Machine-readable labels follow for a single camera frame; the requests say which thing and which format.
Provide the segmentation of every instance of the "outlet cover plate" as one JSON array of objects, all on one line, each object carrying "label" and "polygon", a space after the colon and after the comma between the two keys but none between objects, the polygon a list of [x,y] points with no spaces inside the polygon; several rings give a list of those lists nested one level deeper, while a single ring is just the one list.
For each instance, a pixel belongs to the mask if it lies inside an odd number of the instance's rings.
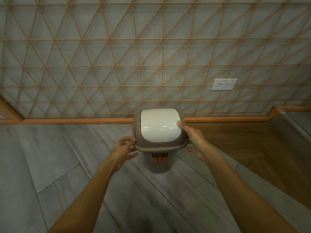
[{"label": "outlet cover plate", "polygon": [[220,91],[220,90],[232,90],[237,78],[231,78],[231,79],[215,79],[212,91]]}]

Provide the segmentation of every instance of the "bin label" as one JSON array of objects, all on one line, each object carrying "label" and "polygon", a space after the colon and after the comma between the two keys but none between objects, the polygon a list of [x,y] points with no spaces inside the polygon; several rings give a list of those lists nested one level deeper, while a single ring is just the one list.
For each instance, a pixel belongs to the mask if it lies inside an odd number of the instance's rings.
[{"label": "bin label", "polygon": [[152,154],[152,160],[154,162],[165,162],[167,161],[167,156],[168,156],[168,152],[167,153],[161,153],[161,154]]}]

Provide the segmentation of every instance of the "triangular pattern grid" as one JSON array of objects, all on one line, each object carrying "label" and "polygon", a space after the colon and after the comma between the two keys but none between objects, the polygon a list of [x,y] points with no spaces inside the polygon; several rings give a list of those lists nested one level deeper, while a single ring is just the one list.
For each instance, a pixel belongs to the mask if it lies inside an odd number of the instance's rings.
[{"label": "triangular pattern grid", "polygon": [[311,0],[2,0],[0,15],[0,94],[24,118],[311,104]]}]

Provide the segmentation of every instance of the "wooden trim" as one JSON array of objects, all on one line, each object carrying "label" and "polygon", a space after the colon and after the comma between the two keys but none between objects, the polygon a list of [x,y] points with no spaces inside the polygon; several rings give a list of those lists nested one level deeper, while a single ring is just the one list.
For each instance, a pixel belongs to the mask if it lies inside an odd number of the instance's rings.
[{"label": "wooden trim", "polygon": [[0,98],[0,112],[9,120],[14,121],[14,123],[20,123],[23,118],[16,113],[14,109],[9,106],[2,98]]},{"label": "wooden trim", "polygon": [[[68,119],[23,119],[0,98],[0,111],[9,119],[0,119],[1,124],[91,124],[91,123],[133,123],[133,118],[68,118]],[[186,122],[255,122],[269,121],[280,111],[311,111],[311,106],[274,106],[267,116],[234,117],[185,117]]]}]

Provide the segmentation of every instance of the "outlet socket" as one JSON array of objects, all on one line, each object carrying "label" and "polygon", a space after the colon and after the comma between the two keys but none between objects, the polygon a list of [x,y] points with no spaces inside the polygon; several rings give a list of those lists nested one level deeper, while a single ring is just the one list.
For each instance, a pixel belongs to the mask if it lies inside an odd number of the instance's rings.
[{"label": "outlet socket", "polygon": [[237,80],[236,78],[215,79],[211,90],[212,91],[232,90],[236,83],[236,80]]}]

